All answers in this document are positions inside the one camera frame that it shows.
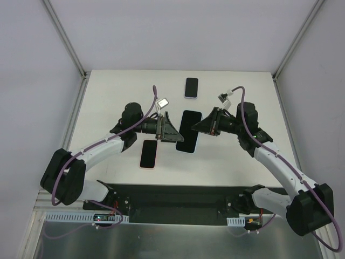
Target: phone screen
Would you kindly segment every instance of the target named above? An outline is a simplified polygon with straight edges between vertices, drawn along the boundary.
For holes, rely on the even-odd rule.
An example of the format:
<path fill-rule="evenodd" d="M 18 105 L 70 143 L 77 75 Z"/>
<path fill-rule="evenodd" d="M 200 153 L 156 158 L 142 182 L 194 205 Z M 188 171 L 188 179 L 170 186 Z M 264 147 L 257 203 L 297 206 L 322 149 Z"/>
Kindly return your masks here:
<path fill-rule="evenodd" d="M 184 142 L 176 143 L 176 150 L 194 153 L 198 132 L 193 131 L 191 127 L 201 121 L 201 112 L 184 111 L 182 115 L 179 133 L 184 137 Z"/>
<path fill-rule="evenodd" d="M 197 78 L 187 78 L 185 81 L 184 96 L 186 98 L 197 98 L 198 96 L 198 82 Z"/>
<path fill-rule="evenodd" d="M 140 158 L 141 168 L 154 168 L 156 163 L 157 141 L 144 140 Z"/>

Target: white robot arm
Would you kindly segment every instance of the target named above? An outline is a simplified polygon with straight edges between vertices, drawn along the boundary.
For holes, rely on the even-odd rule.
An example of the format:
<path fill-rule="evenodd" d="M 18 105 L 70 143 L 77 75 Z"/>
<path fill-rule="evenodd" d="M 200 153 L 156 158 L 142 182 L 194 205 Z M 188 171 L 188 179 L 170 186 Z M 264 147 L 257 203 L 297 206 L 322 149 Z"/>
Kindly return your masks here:
<path fill-rule="evenodd" d="M 157 111 L 167 104 L 166 99 L 157 101 Z M 156 117 L 145 117 L 139 104 L 129 103 L 110 134 L 71 152 L 62 148 L 55 151 L 40 182 L 52 194 L 53 205 L 60 202 L 70 205 L 77 199 L 114 204 L 111 187 L 99 180 L 85 180 L 85 173 L 105 158 L 128 149 L 136 141 L 137 133 L 154 134 L 157 140 L 163 142 L 184 140 L 170 122 L 168 112 L 152 115 Z"/>
<path fill-rule="evenodd" d="M 231 207 L 244 214 L 250 214 L 258 208 L 267 209 L 286 219 L 300 236 L 331 223 L 331 219 L 334 219 L 332 189 L 325 183 L 318 185 L 287 161 L 273 139 L 258 127 L 255 105 L 244 102 L 243 94 L 236 116 L 227 111 L 228 96 L 238 88 L 242 88 L 244 92 L 244 88 L 240 86 L 218 96 L 224 107 L 214 107 L 192 129 L 212 136 L 218 136 L 222 131 L 237 135 L 240 146 L 274 175 L 287 195 L 256 185 L 245 190 L 243 195 L 231 203 Z"/>

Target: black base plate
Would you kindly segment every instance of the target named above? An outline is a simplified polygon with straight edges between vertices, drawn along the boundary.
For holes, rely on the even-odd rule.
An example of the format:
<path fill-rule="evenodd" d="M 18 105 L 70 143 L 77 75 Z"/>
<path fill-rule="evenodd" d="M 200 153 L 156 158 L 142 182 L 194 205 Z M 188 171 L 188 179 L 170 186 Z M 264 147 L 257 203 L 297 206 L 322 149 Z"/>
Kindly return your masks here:
<path fill-rule="evenodd" d="M 238 217 L 231 201 L 248 187 L 110 185 L 116 191 L 118 210 L 131 223 L 226 226 L 227 217 Z M 270 188 L 285 194 L 283 188 Z M 90 202 L 84 210 L 104 210 Z"/>

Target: white table surface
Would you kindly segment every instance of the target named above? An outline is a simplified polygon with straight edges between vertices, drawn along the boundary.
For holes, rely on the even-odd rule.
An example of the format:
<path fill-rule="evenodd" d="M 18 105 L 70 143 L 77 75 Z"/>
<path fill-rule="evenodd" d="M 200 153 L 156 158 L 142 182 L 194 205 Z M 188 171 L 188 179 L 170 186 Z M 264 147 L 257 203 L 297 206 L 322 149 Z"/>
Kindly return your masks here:
<path fill-rule="evenodd" d="M 199 79 L 198 98 L 183 97 L 187 77 Z M 168 98 L 172 124 L 178 130 L 184 110 L 209 115 L 221 107 L 217 96 L 243 85 L 245 100 L 255 103 L 259 126 L 293 160 L 292 148 L 270 73 L 213 71 L 117 71 L 93 70 L 87 85 L 70 149 L 79 148 L 103 137 L 115 126 L 127 103 L 137 102 L 146 113 L 153 100 L 152 86 L 159 98 Z M 229 111 L 236 115 L 241 91 L 231 97 Z M 125 152 L 112 156 L 86 173 L 86 179 L 108 183 L 195 186 L 280 187 L 272 174 L 239 146 L 237 137 L 221 133 L 218 137 L 199 134 L 194 154 L 179 152 L 175 144 L 158 142 L 154 169 L 140 169 L 142 143 L 154 135 L 138 134 L 138 140 Z"/>

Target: purple cable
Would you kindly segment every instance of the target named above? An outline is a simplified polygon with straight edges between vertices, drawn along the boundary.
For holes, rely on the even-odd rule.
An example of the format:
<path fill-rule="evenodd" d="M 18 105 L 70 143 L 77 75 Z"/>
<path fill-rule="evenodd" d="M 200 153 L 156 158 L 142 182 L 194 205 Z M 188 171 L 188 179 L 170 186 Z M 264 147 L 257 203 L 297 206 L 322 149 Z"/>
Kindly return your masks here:
<path fill-rule="evenodd" d="M 266 228 L 269 224 L 271 224 L 275 218 L 276 214 L 273 214 L 273 216 L 270 218 L 269 221 L 267 221 L 266 224 L 264 224 L 259 230 L 262 230 L 263 228 Z"/>
<path fill-rule="evenodd" d="M 121 131 L 120 133 L 118 133 L 118 134 L 116 134 L 116 135 L 111 136 L 110 138 L 108 138 L 108 140 L 112 140 L 112 139 L 114 139 L 114 138 L 116 138 L 116 137 L 118 137 L 118 136 L 120 136 L 120 135 L 122 135 L 122 134 L 124 134 L 124 133 L 126 133 L 126 132 L 128 132 L 128 131 L 130 131 L 131 129 L 135 128 L 136 126 L 138 126 L 140 123 L 142 123 L 142 122 L 146 119 L 146 117 L 150 114 L 150 112 L 151 112 L 152 109 L 154 108 L 155 103 L 156 103 L 156 100 L 157 100 L 157 88 L 156 88 L 155 85 L 154 85 L 152 88 L 153 88 L 154 98 L 153 98 L 153 102 L 152 102 L 152 105 L 151 105 L 149 111 L 148 111 L 148 112 L 141 118 L 141 120 L 139 120 L 136 124 L 134 124 L 133 126 L 131 126 L 131 127 L 129 127 L 129 128 L 126 128 L 124 131 Z M 84 152 L 87 152 L 87 151 L 89 151 L 90 149 L 92 149 L 92 148 L 94 148 L 94 147 L 96 147 L 96 146 L 98 146 L 98 145 L 101 145 L 101 144 L 103 144 L 103 143 L 105 143 L 105 142 L 106 142 L 105 139 L 100 140 L 100 141 L 98 141 L 98 142 L 96 142 L 96 143 L 90 145 L 89 147 L 85 148 L 85 149 L 84 149 Z M 52 204 L 53 204 L 53 206 L 57 206 L 57 205 L 59 205 L 59 204 L 61 203 L 61 201 L 55 202 L 55 195 L 56 195 L 56 190 L 57 190 L 57 188 L 58 188 L 60 179 L 61 179 L 61 177 L 62 177 L 62 175 L 63 175 L 65 169 L 67 168 L 67 166 L 69 166 L 69 164 L 70 164 L 75 158 L 77 158 L 77 157 L 80 156 L 80 155 L 81 155 L 81 152 L 78 152 L 77 154 L 75 154 L 74 156 L 72 156 L 72 157 L 64 164 L 64 166 L 61 168 L 61 170 L 60 170 L 60 172 L 59 172 L 59 174 L 58 174 L 58 177 L 56 178 L 56 181 L 55 181 L 55 184 L 54 184 L 54 187 L 53 187 L 53 191 L 52 191 Z"/>
<path fill-rule="evenodd" d="M 123 215 L 122 215 L 122 213 L 119 212 L 117 209 L 112 208 L 112 207 L 109 207 L 109 206 L 104 205 L 104 204 L 102 204 L 102 203 L 99 203 L 99 202 L 97 202 L 97 201 L 91 201 L 91 200 L 90 200 L 89 202 L 92 202 L 92 203 L 94 203 L 94 204 L 96 204 L 96 205 L 98 205 L 98 206 L 104 207 L 104 208 L 106 208 L 106 209 L 110 209 L 111 211 L 116 211 L 116 213 L 118 213 L 118 214 L 120 215 L 120 217 L 121 217 L 121 220 L 120 220 L 119 222 L 114 223 L 114 224 L 112 224 L 111 226 L 108 226 L 108 227 L 98 226 L 100 229 L 114 228 L 115 226 L 119 225 L 119 224 L 123 221 Z M 63 237 L 65 237 L 65 236 L 68 236 L 69 234 L 72 234 L 72 233 L 78 231 L 79 229 L 81 229 L 81 228 L 83 228 L 83 227 L 85 227 L 85 226 L 92 226 L 92 224 L 90 224 L 90 223 L 82 224 L 82 225 L 80 225 L 78 228 L 75 228 L 75 229 L 71 230 L 70 232 L 64 233 L 64 234 L 62 234 L 62 235 L 60 235 L 60 236 L 48 236 L 47 233 L 45 232 L 45 227 L 46 227 L 46 226 L 43 226 L 42 235 L 43 235 L 45 238 L 47 238 L 47 239 L 56 240 L 56 239 L 60 239 L 60 238 L 63 238 Z M 42 239 L 42 240 L 41 240 L 41 251 L 40 251 L 40 256 L 39 256 L 40 259 L 43 258 L 43 253 L 44 253 L 44 246 L 43 246 L 43 239 Z"/>
<path fill-rule="evenodd" d="M 315 197 L 315 199 L 318 201 L 318 203 L 321 205 L 321 207 L 325 210 L 326 214 L 329 216 L 329 218 L 331 219 L 334 227 L 335 227 L 335 230 L 336 230 L 336 233 L 337 233 L 337 236 L 338 236 L 338 241 L 339 241 L 339 245 L 338 245 L 338 248 L 333 248 L 331 247 L 330 245 L 328 245 L 324 240 L 322 240 L 319 236 L 317 236 L 317 234 L 315 232 L 312 232 L 312 234 L 316 237 L 317 240 L 319 240 L 325 247 L 327 247 L 329 250 L 333 251 L 333 252 L 336 252 L 336 253 L 339 253 L 341 252 L 341 250 L 343 249 L 343 237 L 341 235 L 341 230 L 340 230 L 340 227 L 338 225 L 338 223 L 336 222 L 334 216 L 332 215 L 332 213 L 329 211 L 329 209 L 327 208 L 327 206 L 321 201 L 321 199 L 318 197 L 318 195 L 315 193 L 315 191 L 312 189 L 312 187 L 306 182 L 303 180 L 302 176 L 299 174 L 299 172 L 285 159 L 283 158 L 281 155 L 277 155 L 277 153 L 270 149 L 269 147 L 263 145 L 262 143 L 260 143 L 256 138 L 254 138 L 254 136 L 252 135 L 252 133 L 250 132 L 249 128 L 248 128 L 248 125 L 246 123 L 246 120 L 245 120 L 245 117 L 244 117 L 244 95 L 245 95 L 245 89 L 243 86 L 237 86 L 235 87 L 234 89 L 232 89 L 232 92 L 238 90 L 238 89 L 242 89 L 242 97 L 241 97 L 241 117 L 242 117 L 242 121 L 243 121 L 243 125 L 244 125 L 244 128 L 247 132 L 247 134 L 249 135 L 249 137 L 256 143 L 258 144 L 259 146 L 263 147 L 264 149 L 266 149 L 267 151 L 269 151 L 270 153 L 272 153 L 273 155 L 276 155 L 281 161 L 283 161 L 290 169 L 291 171 L 297 176 L 297 178 L 299 180 L 302 181 L 302 183 L 307 187 L 307 189 L 311 192 L 311 194 Z"/>

